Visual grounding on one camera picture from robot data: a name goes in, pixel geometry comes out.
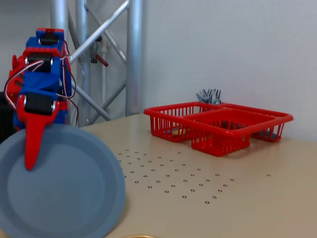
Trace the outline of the red gripper black motor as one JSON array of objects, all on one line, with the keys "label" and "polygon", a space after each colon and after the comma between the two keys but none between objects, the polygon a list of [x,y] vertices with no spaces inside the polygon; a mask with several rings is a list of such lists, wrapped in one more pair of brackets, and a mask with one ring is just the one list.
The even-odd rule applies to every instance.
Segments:
[{"label": "red gripper black motor", "polygon": [[30,171],[36,164],[45,127],[55,122],[60,102],[55,97],[38,93],[20,94],[16,102],[16,121],[26,129],[25,168]]}]

